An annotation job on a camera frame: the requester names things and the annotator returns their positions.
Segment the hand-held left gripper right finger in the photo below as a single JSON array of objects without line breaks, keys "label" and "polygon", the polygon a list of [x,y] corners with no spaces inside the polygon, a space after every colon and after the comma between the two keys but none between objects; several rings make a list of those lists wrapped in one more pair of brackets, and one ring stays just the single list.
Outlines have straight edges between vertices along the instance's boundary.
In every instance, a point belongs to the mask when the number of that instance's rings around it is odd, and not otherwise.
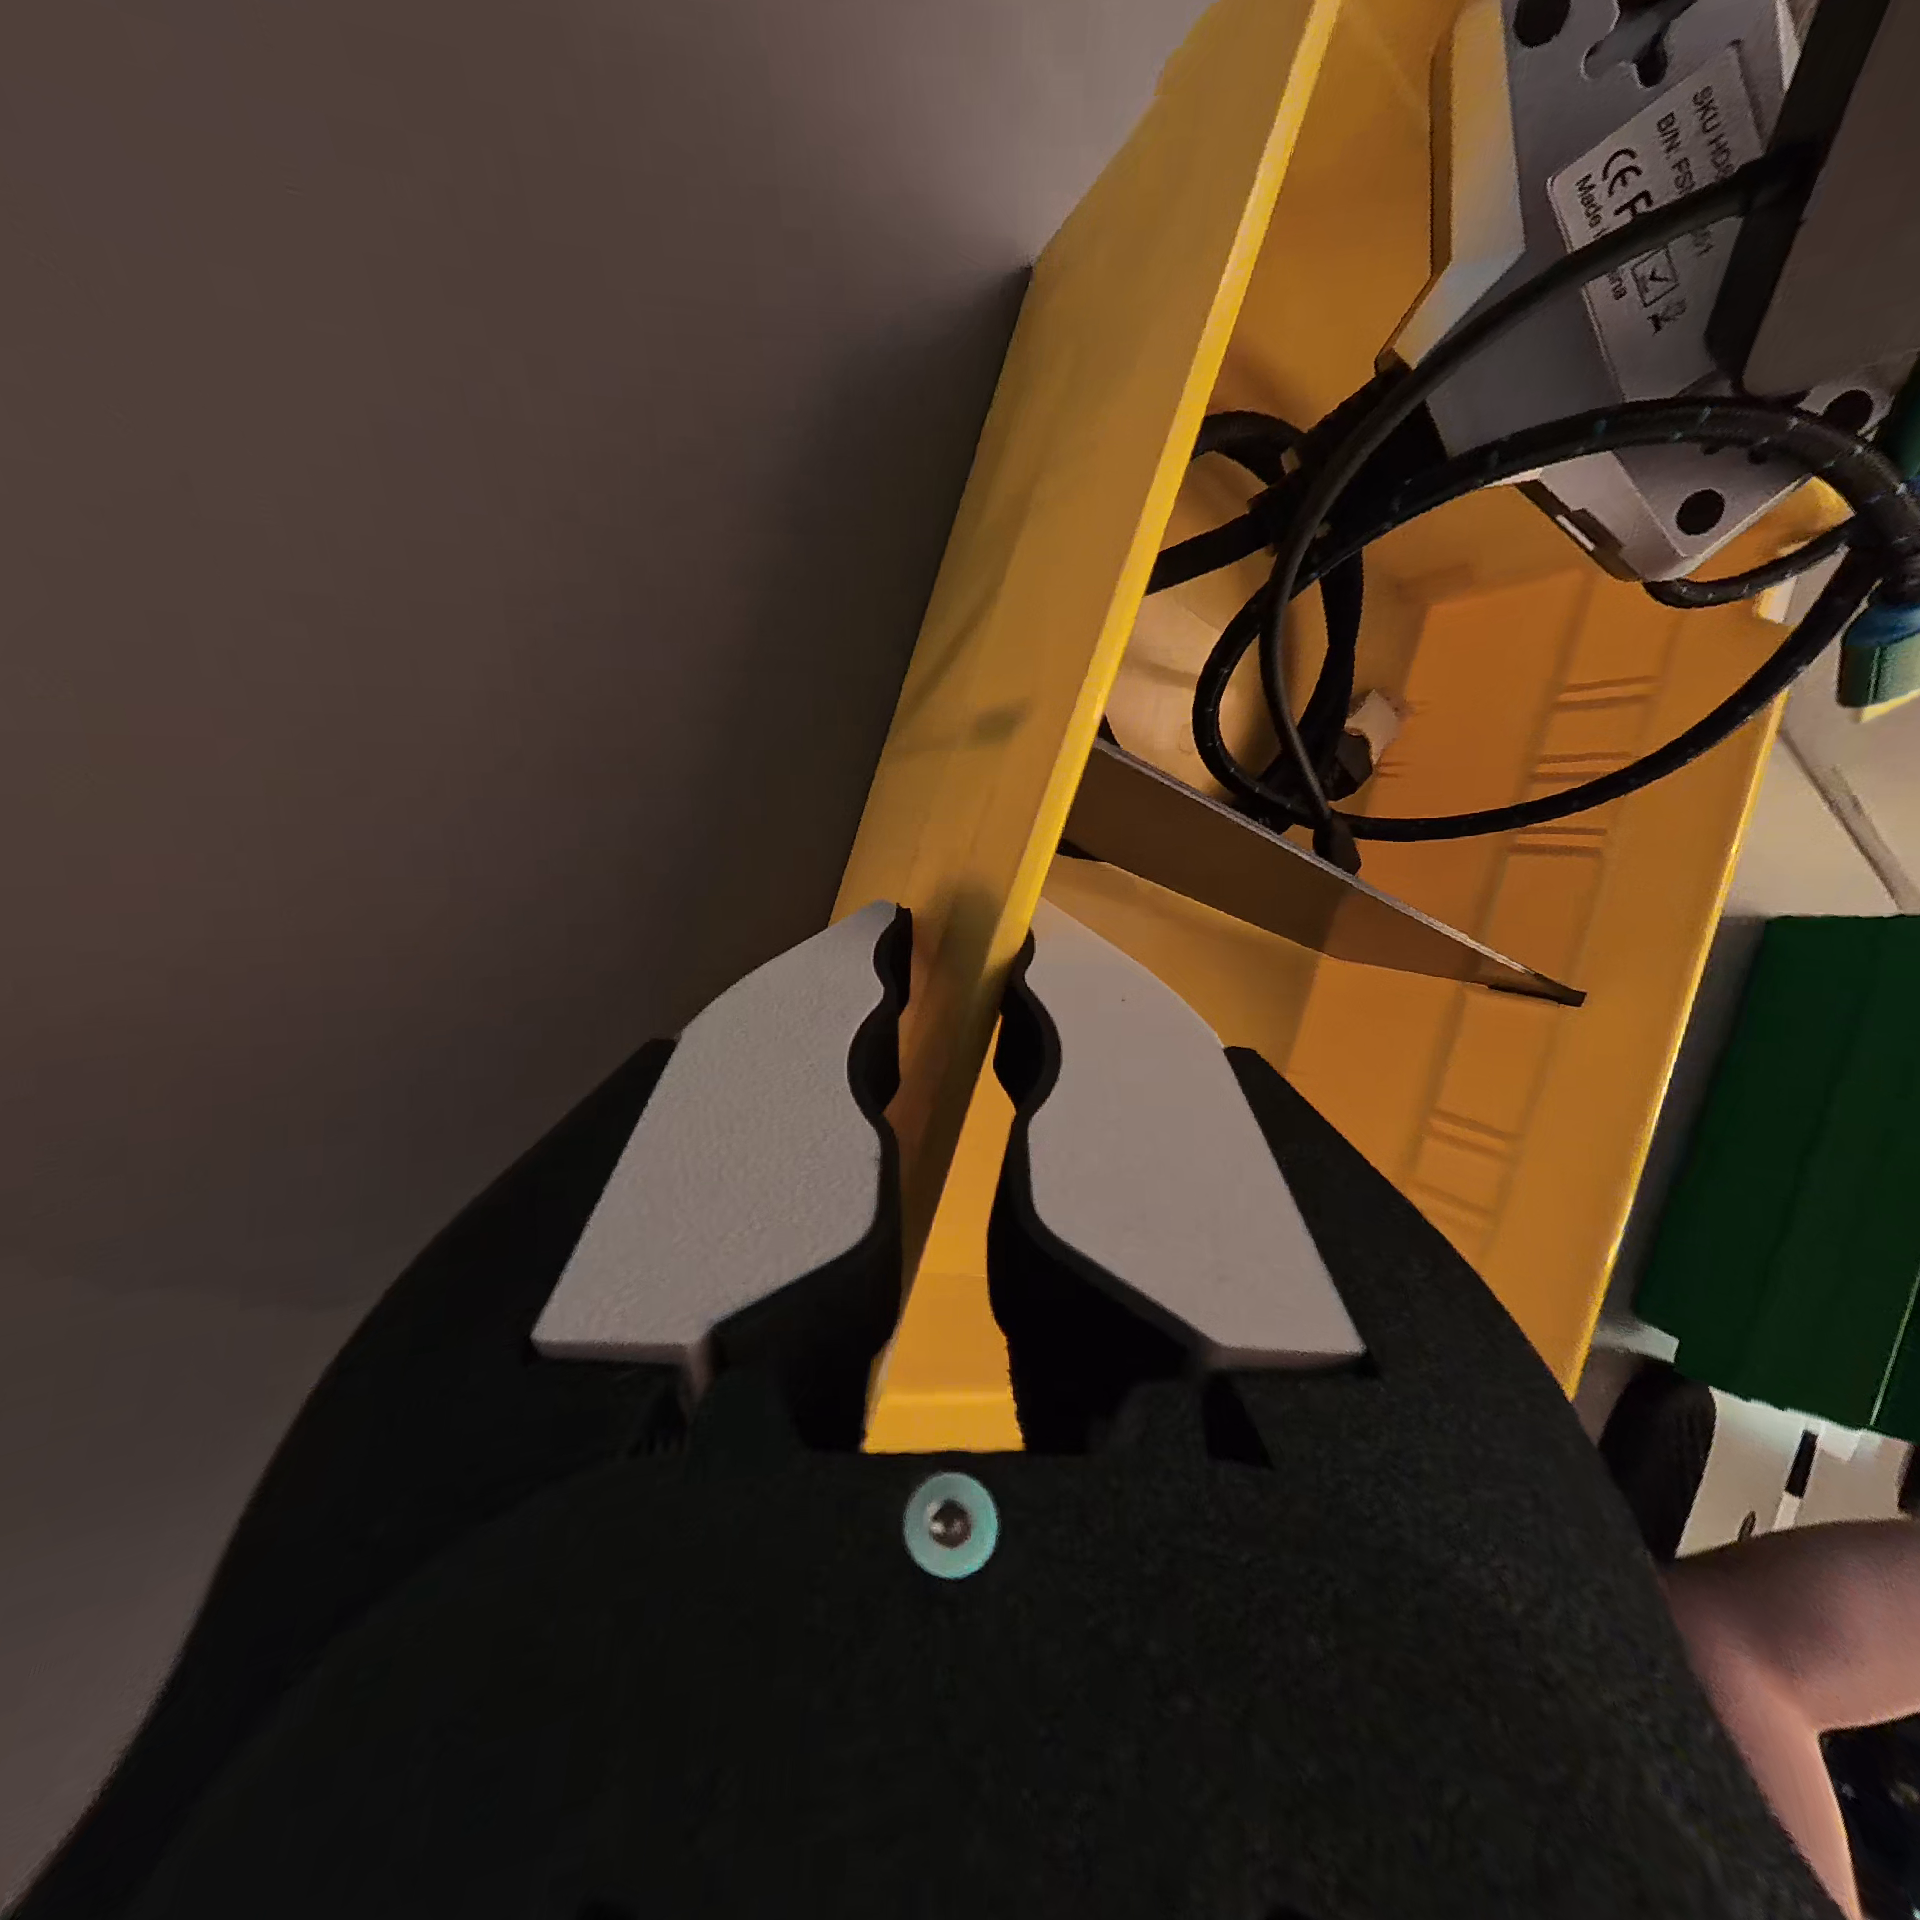
[{"label": "hand-held left gripper right finger", "polygon": [[1042,902],[997,1078],[1018,1236],[1206,1369],[1367,1356],[1228,1049],[1184,996]]}]

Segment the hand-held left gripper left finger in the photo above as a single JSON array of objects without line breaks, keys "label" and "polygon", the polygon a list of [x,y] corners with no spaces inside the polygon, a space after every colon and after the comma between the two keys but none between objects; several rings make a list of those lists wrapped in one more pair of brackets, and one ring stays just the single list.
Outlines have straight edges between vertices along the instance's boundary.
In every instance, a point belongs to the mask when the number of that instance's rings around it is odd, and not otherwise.
[{"label": "hand-held left gripper left finger", "polygon": [[532,1340],[709,1379],[722,1337],[900,1229],[914,924],[872,902],[709,1003],[671,1045]]}]

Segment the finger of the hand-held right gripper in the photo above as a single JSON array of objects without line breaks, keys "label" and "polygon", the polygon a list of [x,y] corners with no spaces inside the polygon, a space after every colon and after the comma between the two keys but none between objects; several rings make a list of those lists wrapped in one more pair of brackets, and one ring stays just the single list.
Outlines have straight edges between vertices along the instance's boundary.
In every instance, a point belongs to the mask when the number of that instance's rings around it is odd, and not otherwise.
[{"label": "finger of the hand-held right gripper", "polygon": [[1919,351],[1919,6],[1818,5],[1707,344],[1747,394],[1805,394]]}]

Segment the yellow plastic bin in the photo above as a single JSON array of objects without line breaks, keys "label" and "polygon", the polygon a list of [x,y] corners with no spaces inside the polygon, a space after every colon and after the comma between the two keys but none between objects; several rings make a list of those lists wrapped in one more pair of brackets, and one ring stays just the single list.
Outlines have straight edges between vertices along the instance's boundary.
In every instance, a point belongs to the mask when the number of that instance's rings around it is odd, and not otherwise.
[{"label": "yellow plastic bin", "polygon": [[1211,402],[1315,416],[1427,275],[1427,92],[1450,5],[1216,5],[1035,266],[832,909],[914,912],[900,1031],[911,1300],[872,1453],[1021,1445],[989,1307],[1011,1103],[1003,976],[1048,901],[1284,1073],[1438,1226],[1544,1365],[1580,1379],[1781,727],[1518,836],[1384,849],[1370,873],[1589,998],[1566,1010],[1381,972],[1056,859],[1120,693],[1187,681],[1130,646]]}]

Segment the green plastic bin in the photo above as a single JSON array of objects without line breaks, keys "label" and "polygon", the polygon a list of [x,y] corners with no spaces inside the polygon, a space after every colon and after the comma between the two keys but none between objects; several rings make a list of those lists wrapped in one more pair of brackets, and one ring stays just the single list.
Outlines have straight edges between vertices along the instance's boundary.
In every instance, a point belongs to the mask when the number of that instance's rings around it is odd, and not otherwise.
[{"label": "green plastic bin", "polygon": [[1919,920],[1767,924],[1635,1297],[1674,1367],[1919,1440]]}]

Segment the dark bin divider plate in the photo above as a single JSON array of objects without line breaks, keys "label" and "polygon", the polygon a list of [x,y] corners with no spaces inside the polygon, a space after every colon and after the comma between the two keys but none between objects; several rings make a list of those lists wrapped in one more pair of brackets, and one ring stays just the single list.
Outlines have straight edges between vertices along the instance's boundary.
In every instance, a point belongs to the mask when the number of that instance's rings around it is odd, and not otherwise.
[{"label": "dark bin divider plate", "polygon": [[1338,963],[1580,1009],[1587,995],[1212,801],[1101,736],[1062,846]]}]

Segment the black textured pad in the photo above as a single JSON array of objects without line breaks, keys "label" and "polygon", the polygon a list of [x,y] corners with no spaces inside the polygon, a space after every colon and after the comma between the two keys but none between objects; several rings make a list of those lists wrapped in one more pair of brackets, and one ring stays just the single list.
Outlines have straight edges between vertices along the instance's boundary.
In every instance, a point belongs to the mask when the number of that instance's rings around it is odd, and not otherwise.
[{"label": "black textured pad", "polygon": [[1596,1453],[1662,1568],[1678,1560],[1712,1461],[1717,1394],[1664,1361],[1642,1365],[1625,1384]]}]

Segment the person's leg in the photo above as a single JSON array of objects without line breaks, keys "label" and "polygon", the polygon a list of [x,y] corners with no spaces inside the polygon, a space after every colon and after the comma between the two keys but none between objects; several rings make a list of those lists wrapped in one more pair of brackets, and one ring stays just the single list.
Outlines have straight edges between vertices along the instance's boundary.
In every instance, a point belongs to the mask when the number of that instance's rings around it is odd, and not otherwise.
[{"label": "person's leg", "polygon": [[1919,1710],[1919,1525],[1832,1523],[1661,1576],[1695,1676],[1771,1813],[1845,1916],[1861,1889],[1823,1739]]}]

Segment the grey HDMI switch box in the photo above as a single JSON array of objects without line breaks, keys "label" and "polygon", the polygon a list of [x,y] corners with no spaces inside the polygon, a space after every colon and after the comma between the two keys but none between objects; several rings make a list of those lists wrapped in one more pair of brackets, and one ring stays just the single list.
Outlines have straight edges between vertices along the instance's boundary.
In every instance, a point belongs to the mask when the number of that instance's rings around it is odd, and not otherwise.
[{"label": "grey HDMI switch box", "polygon": [[[1475,3],[1434,57],[1432,277],[1381,366],[1614,228],[1765,157],[1815,5]],[[1454,458],[1627,402],[1733,399],[1711,323],[1740,216],[1544,300],[1422,405]],[[1650,445],[1572,457],[1515,487],[1608,573],[1669,583],[1805,485],[1785,457]]]}]

